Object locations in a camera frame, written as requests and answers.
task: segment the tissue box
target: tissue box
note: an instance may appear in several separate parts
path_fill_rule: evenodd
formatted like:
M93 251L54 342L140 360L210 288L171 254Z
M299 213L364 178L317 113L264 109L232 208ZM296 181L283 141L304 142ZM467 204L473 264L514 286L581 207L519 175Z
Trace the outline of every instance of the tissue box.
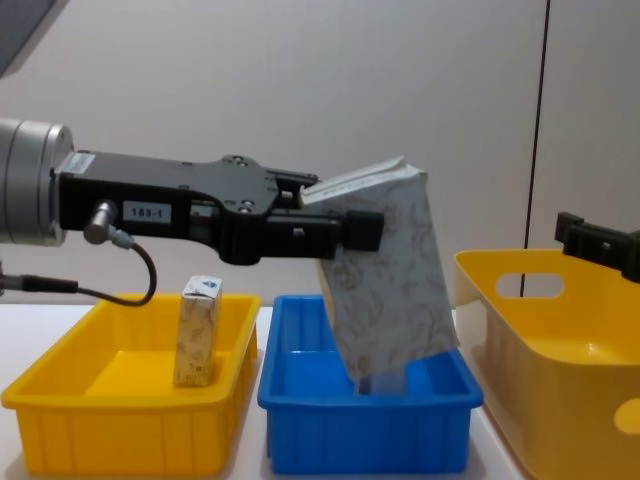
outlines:
M320 280L338 350L352 380L403 368L458 346L425 172L396 158L300 193L326 211L381 211L378 252L338 247Z
M222 280L191 277L182 292L174 383L205 387L211 382L213 335L218 323Z

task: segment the white table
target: white table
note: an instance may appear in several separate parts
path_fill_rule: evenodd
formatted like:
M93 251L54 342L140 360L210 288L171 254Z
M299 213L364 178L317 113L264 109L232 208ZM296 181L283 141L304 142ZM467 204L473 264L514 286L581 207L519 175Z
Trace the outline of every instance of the white table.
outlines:
M33 361L60 338L82 315L90 309L82 305L0 305L0 388L4 389ZM271 308L262 308L257 320L260 367L267 343ZM236 451L229 465L218 478L241 480L277 478L265 458L267 422L265 412L258 407L256 395L258 381L253 384L251 400L244 425L236 439ZM8 480L29 478L23 459L20 435L13 411L0 409L0 475ZM323 477L307 477L323 480ZM387 480L393 476L331 476L356 480L369 478ZM402 476L403 479L430 480L510 480L524 479L505 449L502 441L482 409L471 415L471 450L467 471L462 475Z

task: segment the yellow plastic basket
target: yellow plastic basket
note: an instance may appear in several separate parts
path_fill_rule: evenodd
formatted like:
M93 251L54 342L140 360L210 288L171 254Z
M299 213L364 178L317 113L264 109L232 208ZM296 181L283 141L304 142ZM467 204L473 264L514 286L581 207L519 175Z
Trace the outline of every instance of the yellow plastic basket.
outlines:
M3 393L35 474L204 475L221 470L257 356L260 298L224 295L214 383L175 388L179 295L100 303Z
M640 478L640 285L555 250L456 256L456 322L485 405L544 480ZM552 298L504 297L505 274L558 274Z

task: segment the black bracket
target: black bracket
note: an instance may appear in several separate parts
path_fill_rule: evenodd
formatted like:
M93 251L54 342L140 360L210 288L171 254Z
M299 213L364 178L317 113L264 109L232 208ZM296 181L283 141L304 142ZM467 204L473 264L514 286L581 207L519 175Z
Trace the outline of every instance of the black bracket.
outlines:
M625 233L592 225L561 212L555 239L564 244L565 255L620 270L627 280L640 283L640 232Z
M331 259L339 245L369 252L380 246L382 212L301 205L300 190L318 182L312 174L264 168L242 155L193 163L83 153L93 156L90 168L57 179L64 230L84 230L96 205L108 201L120 212L114 227L196 241L234 265L263 257Z

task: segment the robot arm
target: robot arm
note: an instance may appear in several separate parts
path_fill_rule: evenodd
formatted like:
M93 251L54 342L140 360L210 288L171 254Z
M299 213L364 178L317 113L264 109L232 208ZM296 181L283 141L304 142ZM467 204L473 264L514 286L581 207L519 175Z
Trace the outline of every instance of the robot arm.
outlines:
M317 177L228 155L191 163L75 151L62 125L0 119L0 242L60 245L67 230L99 243L109 225L131 235L179 238L230 264L262 257L333 258L337 245L377 251L376 212L300 208Z

